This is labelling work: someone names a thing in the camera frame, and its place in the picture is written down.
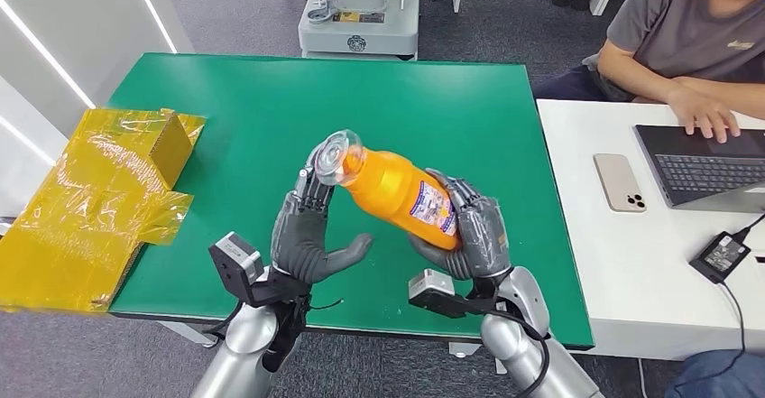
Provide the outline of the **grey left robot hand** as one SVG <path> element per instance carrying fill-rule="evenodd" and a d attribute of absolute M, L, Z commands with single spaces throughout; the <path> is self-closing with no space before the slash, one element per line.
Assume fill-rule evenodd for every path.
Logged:
<path fill-rule="evenodd" d="M 272 266 L 306 284 L 358 264 L 374 241 L 373 235 L 362 233 L 346 247 L 327 250 L 328 211 L 335 187 L 318 178 L 316 156 L 323 146 L 320 143 L 311 151 L 295 187 L 285 195 L 272 230 Z"/>

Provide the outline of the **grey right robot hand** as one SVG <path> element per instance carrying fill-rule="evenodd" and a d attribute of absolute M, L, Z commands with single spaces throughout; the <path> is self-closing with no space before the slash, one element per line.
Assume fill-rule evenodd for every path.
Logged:
<path fill-rule="evenodd" d="M 480 193 L 470 182 L 426 169 L 443 187 L 456 210 L 460 246 L 442 249 L 409 234 L 415 252 L 457 280 L 491 278 L 510 268 L 509 238 L 496 199 Z"/>

